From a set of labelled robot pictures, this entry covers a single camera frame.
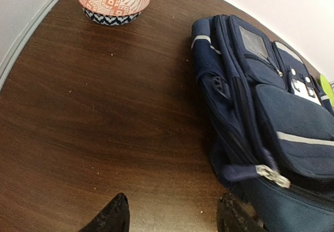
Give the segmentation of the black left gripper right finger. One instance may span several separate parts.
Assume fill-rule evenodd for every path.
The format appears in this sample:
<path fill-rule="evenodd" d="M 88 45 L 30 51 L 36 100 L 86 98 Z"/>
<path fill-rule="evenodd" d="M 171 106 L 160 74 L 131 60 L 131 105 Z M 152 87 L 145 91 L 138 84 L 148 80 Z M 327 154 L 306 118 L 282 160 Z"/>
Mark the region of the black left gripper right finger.
<path fill-rule="evenodd" d="M 217 204 L 217 231 L 267 231 L 250 204 L 232 193 L 225 193 Z"/>

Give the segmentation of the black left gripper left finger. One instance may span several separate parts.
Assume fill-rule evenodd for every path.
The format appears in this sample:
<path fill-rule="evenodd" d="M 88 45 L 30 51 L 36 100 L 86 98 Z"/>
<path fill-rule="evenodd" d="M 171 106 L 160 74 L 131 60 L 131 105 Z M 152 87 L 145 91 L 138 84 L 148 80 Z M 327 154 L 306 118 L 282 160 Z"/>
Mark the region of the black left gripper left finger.
<path fill-rule="evenodd" d="M 79 231 L 129 231 L 130 210 L 126 195 L 118 193 L 86 226 Z"/>

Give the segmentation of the navy blue backpack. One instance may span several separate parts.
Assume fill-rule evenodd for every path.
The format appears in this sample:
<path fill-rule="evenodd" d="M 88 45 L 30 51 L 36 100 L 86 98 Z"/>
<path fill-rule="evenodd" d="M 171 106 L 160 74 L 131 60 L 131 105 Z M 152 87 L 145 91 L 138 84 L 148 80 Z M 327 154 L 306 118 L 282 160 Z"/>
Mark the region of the navy blue backpack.
<path fill-rule="evenodd" d="M 221 184 L 268 231 L 333 231 L 333 108 L 298 54 L 235 15 L 192 25 Z"/>

